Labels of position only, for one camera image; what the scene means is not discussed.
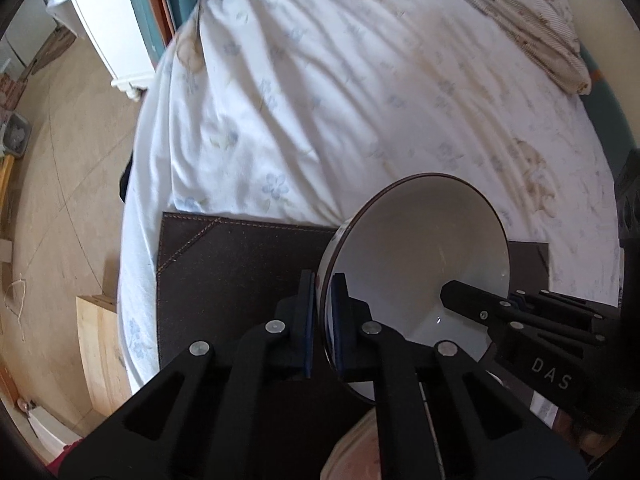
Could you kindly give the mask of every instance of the mattress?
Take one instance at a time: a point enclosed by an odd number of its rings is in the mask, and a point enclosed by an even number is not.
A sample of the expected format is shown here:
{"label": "mattress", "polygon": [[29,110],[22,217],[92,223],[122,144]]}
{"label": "mattress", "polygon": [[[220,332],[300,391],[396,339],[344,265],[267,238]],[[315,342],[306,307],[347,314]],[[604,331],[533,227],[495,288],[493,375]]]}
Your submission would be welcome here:
{"label": "mattress", "polygon": [[339,226],[405,176],[468,181],[557,292],[616,304],[613,180],[584,107],[464,0],[201,0],[140,111],[118,319],[158,372],[163,211]]}

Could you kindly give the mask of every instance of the beige floor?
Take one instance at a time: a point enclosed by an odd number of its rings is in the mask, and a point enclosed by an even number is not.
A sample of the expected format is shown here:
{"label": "beige floor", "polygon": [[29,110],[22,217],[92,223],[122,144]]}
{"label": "beige floor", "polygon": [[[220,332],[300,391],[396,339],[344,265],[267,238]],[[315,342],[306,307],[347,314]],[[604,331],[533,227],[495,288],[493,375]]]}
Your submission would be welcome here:
{"label": "beige floor", "polygon": [[14,279],[26,280],[24,342],[16,318],[0,305],[1,352],[20,393],[79,434],[102,417],[84,382],[75,297],[115,297],[118,180],[140,108],[110,82],[92,44],[77,40],[29,79],[17,107],[33,127],[10,220]]}

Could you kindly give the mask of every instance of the bowl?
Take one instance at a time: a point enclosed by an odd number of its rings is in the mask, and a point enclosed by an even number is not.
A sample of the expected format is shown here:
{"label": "bowl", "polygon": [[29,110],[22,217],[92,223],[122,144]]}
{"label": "bowl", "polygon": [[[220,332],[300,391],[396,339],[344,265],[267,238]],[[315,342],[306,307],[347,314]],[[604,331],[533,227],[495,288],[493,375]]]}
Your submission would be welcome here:
{"label": "bowl", "polygon": [[[423,173],[386,187],[336,231],[318,269],[319,326],[332,363],[336,272],[374,320],[417,343],[452,340],[478,361],[491,343],[486,328],[444,309],[440,289],[460,280],[506,297],[509,250],[494,208],[463,180]],[[374,400],[372,383],[350,387]]]}

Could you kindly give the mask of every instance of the metal pin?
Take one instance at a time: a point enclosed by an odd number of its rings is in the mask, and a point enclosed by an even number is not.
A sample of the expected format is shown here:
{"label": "metal pin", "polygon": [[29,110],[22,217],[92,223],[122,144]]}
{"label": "metal pin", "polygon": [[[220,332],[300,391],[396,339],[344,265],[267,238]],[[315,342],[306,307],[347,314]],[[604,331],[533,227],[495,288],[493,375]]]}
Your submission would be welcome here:
{"label": "metal pin", "polygon": [[376,335],[382,332],[382,325],[377,321],[366,321],[362,324],[362,331],[365,334]]}
{"label": "metal pin", "polygon": [[209,343],[206,341],[194,341],[189,346],[189,352],[191,355],[200,356],[204,355],[209,351]]}
{"label": "metal pin", "polygon": [[271,321],[267,322],[267,324],[264,326],[264,329],[270,334],[279,334],[281,332],[284,332],[284,329],[286,327],[287,325],[285,325],[283,321],[280,321],[279,319],[272,319]]}
{"label": "metal pin", "polygon": [[440,355],[444,355],[445,357],[453,357],[458,353],[458,345],[452,343],[451,341],[443,341],[438,345],[438,353]]}

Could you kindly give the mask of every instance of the plastic container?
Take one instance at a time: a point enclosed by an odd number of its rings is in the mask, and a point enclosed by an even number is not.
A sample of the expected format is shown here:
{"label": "plastic container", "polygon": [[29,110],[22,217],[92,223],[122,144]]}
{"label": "plastic container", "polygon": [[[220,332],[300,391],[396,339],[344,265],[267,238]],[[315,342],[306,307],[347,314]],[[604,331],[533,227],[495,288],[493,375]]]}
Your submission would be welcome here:
{"label": "plastic container", "polygon": [[0,138],[5,153],[21,158],[27,150],[31,125],[16,112],[11,112],[7,122],[0,128]]}

